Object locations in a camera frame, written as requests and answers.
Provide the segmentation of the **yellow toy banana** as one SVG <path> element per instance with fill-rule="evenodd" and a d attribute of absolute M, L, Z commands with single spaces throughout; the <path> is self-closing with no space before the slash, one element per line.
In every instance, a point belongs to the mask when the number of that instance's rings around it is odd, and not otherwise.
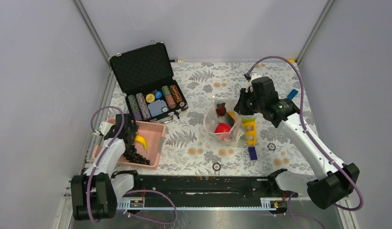
<path fill-rule="evenodd" d="M 136 143 L 140 143 L 145 150 L 148 149 L 147 141 L 143 136 L 137 135 L 134 139 Z"/>

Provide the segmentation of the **black toy grapes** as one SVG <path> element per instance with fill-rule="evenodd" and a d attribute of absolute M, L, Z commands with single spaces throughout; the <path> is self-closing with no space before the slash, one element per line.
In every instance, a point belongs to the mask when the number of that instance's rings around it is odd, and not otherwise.
<path fill-rule="evenodd" d="M 128 147 L 123 153 L 123 157 L 129 163 L 141 164 L 141 165 L 150 165 L 150 160 L 146 157 L 142 156 L 137 152 L 137 149 L 134 145 Z"/>

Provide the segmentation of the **orange toy fruit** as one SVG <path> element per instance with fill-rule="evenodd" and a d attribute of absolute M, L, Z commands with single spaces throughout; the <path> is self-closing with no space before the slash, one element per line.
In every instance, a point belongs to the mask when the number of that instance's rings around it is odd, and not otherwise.
<path fill-rule="evenodd" d="M 236 119 L 236 118 L 235 118 L 235 113 L 234 113 L 234 112 L 227 112 L 227 113 L 232 117 L 232 119 L 234 119 L 234 120 Z"/>

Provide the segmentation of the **grey toy fish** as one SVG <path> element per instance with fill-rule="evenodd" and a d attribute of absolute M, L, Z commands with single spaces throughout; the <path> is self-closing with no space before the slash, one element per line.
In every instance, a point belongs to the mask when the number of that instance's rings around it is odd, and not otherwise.
<path fill-rule="evenodd" d="M 234 118 L 228 112 L 225 112 L 224 114 L 219 115 L 218 120 L 220 123 L 227 124 L 230 127 L 233 127 L 235 124 Z"/>

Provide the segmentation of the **dark red toy fig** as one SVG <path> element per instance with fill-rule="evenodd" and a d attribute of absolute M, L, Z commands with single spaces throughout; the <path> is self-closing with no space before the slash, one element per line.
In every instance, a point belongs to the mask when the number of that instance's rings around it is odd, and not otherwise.
<path fill-rule="evenodd" d="M 218 117 L 223 117 L 227 113 L 227 109 L 225 107 L 225 103 L 220 103 L 216 105 L 216 114 Z"/>

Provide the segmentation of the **clear zip top bag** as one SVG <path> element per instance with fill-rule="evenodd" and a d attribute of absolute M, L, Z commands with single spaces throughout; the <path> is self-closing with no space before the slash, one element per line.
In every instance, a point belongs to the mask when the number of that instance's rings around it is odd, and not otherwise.
<path fill-rule="evenodd" d="M 241 116 L 234 110 L 237 100 L 218 97 L 213 99 L 204 116 L 205 130 L 222 143 L 237 146 L 240 138 L 245 134 Z"/>

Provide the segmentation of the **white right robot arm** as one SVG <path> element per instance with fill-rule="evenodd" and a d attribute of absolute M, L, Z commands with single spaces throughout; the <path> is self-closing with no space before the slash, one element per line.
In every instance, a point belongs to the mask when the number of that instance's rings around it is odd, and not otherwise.
<path fill-rule="evenodd" d="M 280 169 L 271 174 L 274 179 L 267 184 L 269 194 L 278 197 L 291 191 L 307 195 L 320 209 L 327 209 L 351 194 L 359 168 L 354 163 L 344 163 L 312 133 L 295 103 L 279 98 L 272 79 L 257 73 L 247 75 L 246 79 L 248 86 L 240 89 L 234 111 L 239 115 L 262 114 L 290 139 L 314 173 L 310 177 Z"/>

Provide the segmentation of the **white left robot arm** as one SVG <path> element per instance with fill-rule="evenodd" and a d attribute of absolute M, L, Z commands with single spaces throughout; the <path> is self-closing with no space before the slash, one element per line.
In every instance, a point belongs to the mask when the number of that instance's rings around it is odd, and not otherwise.
<path fill-rule="evenodd" d="M 93 164 L 71 180 L 72 211 L 75 220 L 111 219 L 125 193 L 136 196 L 142 184 L 133 175 L 112 177 L 119 158 L 133 142 L 138 125 L 131 114 L 118 114 L 115 123 L 101 122 L 96 135 L 103 137 L 101 151 Z"/>

